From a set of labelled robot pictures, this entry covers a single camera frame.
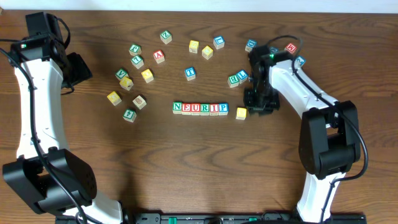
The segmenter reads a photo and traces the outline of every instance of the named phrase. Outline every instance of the black cable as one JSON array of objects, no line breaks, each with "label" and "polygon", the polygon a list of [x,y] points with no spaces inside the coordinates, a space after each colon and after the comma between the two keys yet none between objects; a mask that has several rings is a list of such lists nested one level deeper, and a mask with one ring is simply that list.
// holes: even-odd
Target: black cable
[{"label": "black cable", "polygon": [[12,39],[0,39],[1,42],[18,42],[19,40],[12,40]]},{"label": "black cable", "polygon": [[22,74],[25,76],[26,81],[28,82],[28,90],[29,90],[29,99],[30,99],[30,131],[32,134],[31,141],[33,142],[33,145],[35,147],[37,157],[39,157],[40,162],[44,166],[45,170],[50,174],[51,178],[61,187],[61,189],[69,196],[70,200],[73,202],[73,204],[76,206],[76,208],[79,211],[79,214],[81,214],[81,218],[83,219],[83,223],[87,224],[87,216],[85,212],[83,211],[81,205],[78,203],[76,200],[75,196],[64,186],[64,184],[61,182],[61,180],[57,177],[57,175],[54,173],[54,171],[51,169],[49,166],[50,164],[47,163],[47,161],[44,159],[42,155],[42,149],[41,146],[39,145],[39,139],[36,136],[36,125],[35,125],[35,96],[34,96],[34,84],[31,79],[31,77],[28,75],[28,73],[19,65],[5,50],[0,48],[0,52],[4,54],[11,62],[12,65],[17,67]]},{"label": "black cable", "polygon": [[301,51],[301,49],[302,49],[302,47],[303,47],[303,40],[302,40],[300,37],[296,37],[296,36],[293,36],[293,35],[282,35],[282,36],[279,36],[279,37],[276,37],[276,38],[274,38],[274,39],[269,40],[269,41],[267,42],[267,44],[266,44],[267,47],[269,47],[269,44],[270,44],[271,42],[273,42],[273,41],[275,41],[275,40],[278,40],[278,39],[281,39],[281,38],[293,38],[293,39],[295,39],[295,40],[300,41],[300,45],[299,45],[299,47],[298,47],[298,49],[297,49],[297,51],[296,51],[296,53],[295,53],[295,55],[294,55],[294,57],[293,57],[293,59],[292,59],[292,70],[293,70],[293,74],[297,77],[297,79],[298,79],[306,88],[308,88],[308,90],[310,90],[311,93],[313,93],[319,100],[321,100],[321,101],[324,102],[326,105],[328,105],[333,111],[335,111],[335,113],[337,113],[341,118],[343,118],[343,119],[346,121],[346,123],[348,124],[348,126],[350,126],[350,128],[353,129],[353,131],[355,132],[355,134],[356,134],[357,137],[359,138],[359,141],[361,142],[361,145],[362,145],[362,150],[363,150],[363,154],[364,154],[364,162],[363,162],[363,167],[362,167],[361,171],[360,171],[358,174],[354,175],[354,176],[338,178],[338,179],[334,179],[334,180],[332,180],[332,181],[330,182],[330,188],[329,188],[329,191],[328,191],[328,195],[326,196],[325,204],[323,205],[322,213],[321,213],[320,222],[323,223],[323,222],[324,222],[324,221],[323,221],[323,217],[324,217],[324,215],[325,215],[325,210],[326,210],[326,207],[327,207],[327,205],[328,205],[328,202],[329,202],[329,199],[330,199],[330,196],[331,196],[331,192],[332,192],[333,188],[335,188],[335,184],[336,184],[337,182],[339,182],[339,181],[341,182],[341,181],[347,181],[347,180],[355,180],[355,179],[358,179],[358,178],[362,177],[362,176],[364,175],[364,173],[366,172],[366,170],[368,169],[368,163],[369,163],[368,149],[366,148],[366,144],[365,144],[364,139],[362,138],[361,133],[359,132],[358,128],[353,124],[353,122],[352,122],[349,118],[347,118],[335,105],[333,105],[333,104],[331,104],[329,101],[325,100],[325,99],[322,97],[322,95],[321,95],[320,93],[317,93],[312,87],[310,87],[310,85],[308,85],[308,83],[306,83],[306,82],[300,77],[300,75],[297,73],[297,69],[294,67],[294,65],[295,65],[295,61],[296,61],[297,57],[299,56],[299,53],[300,53],[300,51]]},{"label": "black cable", "polygon": [[62,23],[62,25],[65,27],[65,29],[68,31],[67,40],[65,41],[65,43],[63,43],[63,47],[66,50],[70,43],[70,30],[69,30],[69,27],[67,26],[67,24],[61,18],[57,18],[57,20],[60,21]]}]

